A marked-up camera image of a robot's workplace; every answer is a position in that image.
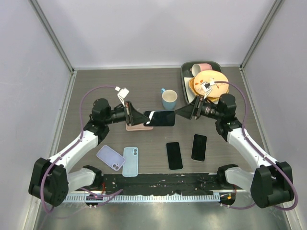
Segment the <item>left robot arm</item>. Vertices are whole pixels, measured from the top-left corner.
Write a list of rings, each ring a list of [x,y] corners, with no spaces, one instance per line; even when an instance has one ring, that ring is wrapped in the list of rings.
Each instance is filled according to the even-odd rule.
[[[110,124],[125,122],[138,125],[149,120],[130,101],[111,108],[107,99],[97,99],[90,119],[79,136],[56,155],[49,159],[39,158],[34,163],[28,193],[57,207],[70,192],[83,187],[91,191],[99,190],[103,182],[101,170],[86,165],[71,172],[74,165],[106,138]]]

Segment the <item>pink phone case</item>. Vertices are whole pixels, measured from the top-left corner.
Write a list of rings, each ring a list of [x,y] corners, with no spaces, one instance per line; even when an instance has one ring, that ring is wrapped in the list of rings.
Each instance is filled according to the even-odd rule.
[[[131,124],[126,124],[125,128],[127,131],[147,131],[147,130],[152,130],[153,127],[152,126],[145,126],[143,123],[142,124],[138,124],[138,125],[134,125],[132,126]]]

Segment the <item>blue-edged black phone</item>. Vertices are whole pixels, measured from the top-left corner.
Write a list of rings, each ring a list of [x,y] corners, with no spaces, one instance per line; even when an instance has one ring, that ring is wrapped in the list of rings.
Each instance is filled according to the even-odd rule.
[[[146,127],[172,127],[175,125],[174,111],[145,111],[144,115],[150,121],[143,123]]]

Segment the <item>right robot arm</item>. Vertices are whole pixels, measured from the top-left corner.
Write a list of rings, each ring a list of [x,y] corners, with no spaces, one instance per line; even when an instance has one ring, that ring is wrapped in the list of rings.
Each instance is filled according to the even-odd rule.
[[[236,99],[230,94],[222,94],[218,104],[206,102],[199,96],[175,111],[186,119],[201,116],[214,119],[216,130],[232,145],[255,171],[249,173],[231,164],[219,168],[217,185],[222,189],[237,185],[252,196],[260,208],[278,206],[292,201],[292,210],[297,206],[298,196],[293,185],[292,168],[287,162],[279,162],[266,153],[247,133],[236,118]]]

